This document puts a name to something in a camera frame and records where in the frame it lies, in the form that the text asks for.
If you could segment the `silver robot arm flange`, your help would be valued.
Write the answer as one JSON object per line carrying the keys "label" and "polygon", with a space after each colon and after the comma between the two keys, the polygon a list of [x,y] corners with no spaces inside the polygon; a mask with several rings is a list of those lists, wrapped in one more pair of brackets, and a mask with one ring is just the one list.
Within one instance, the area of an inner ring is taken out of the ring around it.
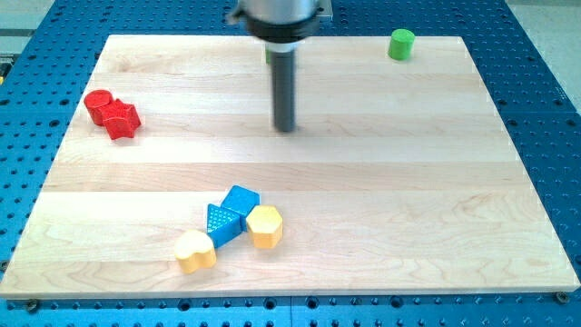
{"label": "silver robot arm flange", "polygon": [[330,1],[323,0],[239,0],[226,21],[242,22],[262,41],[291,44],[316,34],[320,19],[332,17],[330,9]]}

